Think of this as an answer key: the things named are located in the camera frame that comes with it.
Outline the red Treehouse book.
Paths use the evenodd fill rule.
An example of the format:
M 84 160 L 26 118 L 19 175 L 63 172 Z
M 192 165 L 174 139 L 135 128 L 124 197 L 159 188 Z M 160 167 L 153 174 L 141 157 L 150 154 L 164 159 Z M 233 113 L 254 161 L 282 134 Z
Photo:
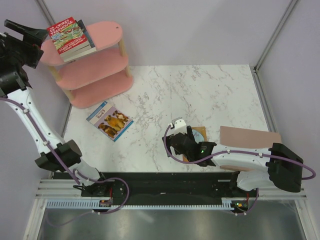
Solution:
M 62 20 L 46 30 L 61 57 L 71 53 L 72 48 L 86 42 L 85 36 L 82 36 L 81 29 L 73 17 Z

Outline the Nineteen Eighty-Four blue book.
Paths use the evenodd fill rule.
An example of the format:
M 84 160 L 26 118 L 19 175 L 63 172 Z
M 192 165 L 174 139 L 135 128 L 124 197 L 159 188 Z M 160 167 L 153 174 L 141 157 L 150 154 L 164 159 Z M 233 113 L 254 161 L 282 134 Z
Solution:
M 89 55 L 91 53 L 94 53 L 96 50 L 97 50 L 96 47 L 93 47 L 93 48 L 90 48 L 90 49 L 88 49 L 86 51 L 79 52 L 79 53 L 76 53 L 76 54 L 74 54 L 72 56 L 69 56 L 69 57 L 65 58 L 63 61 L 65 63 L 67 63 L 67 62 L 73 61 L 75 59 L 78 59 L 78 58 L 84 57 L 86 55 Z

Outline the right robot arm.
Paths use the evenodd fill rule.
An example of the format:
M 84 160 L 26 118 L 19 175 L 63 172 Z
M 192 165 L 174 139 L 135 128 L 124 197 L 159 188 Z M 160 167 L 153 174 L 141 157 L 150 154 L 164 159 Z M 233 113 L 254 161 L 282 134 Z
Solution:
M 282 143 L 273 143 L 270 148 L 229 147 L 208 141 L 196 142 L 186 133 L 171 134 L 162 140 L 169 157 L 184 155 L 191 164 L 234 171 L 229 191 L 235 197 L 272 186 L 291 193 L 301 191 L 303 160 Z

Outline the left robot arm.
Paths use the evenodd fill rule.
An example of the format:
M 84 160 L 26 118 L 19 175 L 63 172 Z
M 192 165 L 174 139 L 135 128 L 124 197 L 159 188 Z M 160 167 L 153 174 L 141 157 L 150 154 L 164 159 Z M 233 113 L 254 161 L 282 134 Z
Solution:
M 74 140 L 65 141 L 49 127 L 33 99 L 33 88 L 23 66 L 37 67 L 48 32 L 8 19 L 4 26 L 22 34 L 23 38 L 17 39 L 7 32 L 0 35 L 0 99 L 15 111 L 34 140 L 39 153 L 35 163 L 53 173 L 67 172 L 83 197 L 108 197 L 111 187 L 105 176 L 82 159 Z

